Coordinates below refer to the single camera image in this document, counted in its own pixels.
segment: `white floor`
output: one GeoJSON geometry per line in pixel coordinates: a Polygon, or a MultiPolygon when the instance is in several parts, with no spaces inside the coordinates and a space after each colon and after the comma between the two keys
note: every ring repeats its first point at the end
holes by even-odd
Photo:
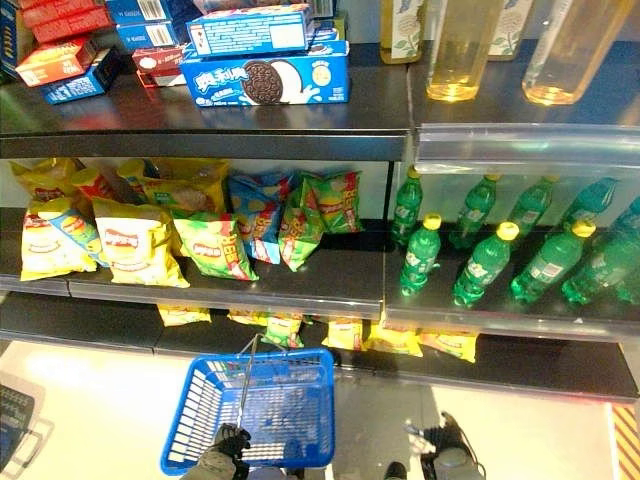
{"type": "MultiPolygon", "coordinates": [[[[159,458],[189,362],[12,342],[0,356],[0,381],[37,399],[32,427],[47,438],[25,470],[10,465],[0,479],[15,478],[11,473],[21,480],[169,478],[159,458]]],[[[422,478],[404,423],[433,426],[446,410],[465,429],[490,480],[614,479],[609,408],[575,398],[338,375],[332,474],[381,479],[386,465],[400,460],[410,465],[412,479],[422,478]]]]}

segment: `green soda bottle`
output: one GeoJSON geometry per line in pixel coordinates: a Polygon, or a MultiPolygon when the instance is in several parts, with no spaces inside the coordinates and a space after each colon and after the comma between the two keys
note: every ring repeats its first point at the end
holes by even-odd
{"type": "Polygon", "coordinates": [[[616,235],[594,251],[580,271],[562,284],[562,293],[570,302],[586,305],[639,266],[640,242],[629,235],[616,235]]]}
{"type": "Polygon", "coordinates": [[[512,243],[521,242],[529,235],[533,227],[538,224],[540,217],[551,205],[551,193],[553,184],[558,181],[558,177],[542,177],[538,183],[527,188],[511,210],[509,214],[510,222],[518,225],[520,233],[518,239],[512,243]]]}
{"type": "Polygon", "coordinates": [[[411,166],[407,172],[407,179],[396,195],[396,209],[391,224],[391,239],[401,247],[407,246],[409,237],[416,227],[421,203],[420,174],[411,166]]]}
{"type": "Polygon", "coordinates": [[[427,274],[436,266],[436,257],[440,251],[438,228],[441,223],[440,215],[427,213],[422,227],[411,235],[400,274],[403,295],[413,295],[427,284],[427,274]]]}
{"type": "Polygon", "coordinates": [[[509,263],[510,242],[518,236],[518,226],[502,222],[495,235],[480,242],[474,248],[462,274],[453,286],[456,305],[470,307],[480,300],[484,290],[509,263]]]}
{"type": "Polygon", "coordinates": [[[562,214],[562,219],[547,233],[547,237],[556,232],[570,232],[578,220],[593,222],[599,213],[604,212],[613,200],[618,181],[615,178],[602,178],[584,188],[562,214]]]}
{"type": "Polygon", "coordinates": [[[501,175],[485,175],[467,193],[455,229],[449,234],[449,241],[455,248],[470,248],[473,245],[478,230],[482,228],[496,203],[496,182],[500,177],[501,175]]]}
{"type": "Polygon", "coordinates": [[[529,265],[511,282],[515,299],[531,303],[540,298],[547,288],[578,263],[584,239],[595,231],[593,222],[578,220],[571,232],[550,237],[529,265]]]}

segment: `bottle label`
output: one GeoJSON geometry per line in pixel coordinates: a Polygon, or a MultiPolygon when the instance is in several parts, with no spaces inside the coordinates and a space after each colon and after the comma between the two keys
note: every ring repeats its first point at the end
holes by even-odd
{"type": "Polygon", "coordinates": [[[535,52],[533,52],[533,57],[531,57],[531,62],[524,75],[525,85],[533,85],[538,75],[540,75],[571,5],[573,5],[573,0],[557,0],[553,4],[551,13],[544,22],[546,29],[540,35],[540,40],[538,40],[538,45],[535,52]]]}
{"type": "Polygon", "coordinates": [[[417,55],[422,42],[418,9],[424,0],[393,0],[391,26],[391,58],[411,58],[417,55]]]}
{"type": "Polygon", "coordinates": [[[533,278],[543,283],[553,283],[555,278],[562,273],[564,267],[554,263],[546,262],[542,257],[537,256],[529,265],[529,273],[533,278]]]}
{"type": "Polygon", "coordinates": [[[533,0],[505,0],[489,47],[490,56],[512,56],[515,53],[532,4],[533,0]]]}

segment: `plastic basket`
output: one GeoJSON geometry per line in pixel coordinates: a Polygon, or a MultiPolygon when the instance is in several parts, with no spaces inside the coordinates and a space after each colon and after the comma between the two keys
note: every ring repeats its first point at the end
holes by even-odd
{"type": "MultiPolygon", "coordinates": [[[[235,423],[249,354],[203,355],[191,363],[162,453],[167,475],[182,475],[235,423]]],[[[255,354],[242,427],[252,467],[323,467],[333,458],[333,357],[325,349],[255,354]]]]}

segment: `blue snack box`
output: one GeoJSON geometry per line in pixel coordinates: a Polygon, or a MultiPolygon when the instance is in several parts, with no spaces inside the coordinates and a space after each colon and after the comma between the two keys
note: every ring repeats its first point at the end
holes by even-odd
{"type": "Polygon", "coordinates": [[[83,75],[47,83],[40,87],[40,91],[44,99],[52,105],[100,95],[109,89],[121,66],[118,51],[113,47],[105,48],[98,52],[83,75]]]}
{"type": "Polygon", "coordinates": [[[107,0],[107,8],[120,25],[163,22],[187,14],[186,22],[201,15],[191,0],[107,0]]]}
{"type": "Polygon", "coordinates": [[[201,59],[187,45],[180,69],[199,107],[349,101],[349,43],[320,42],[307,52],[201,59]]]}
{"type": "Polygon", "coordinates": [[[187,24],[198,57],[303,51],[315,24],[306,3],[212,12],[187,24]]]}

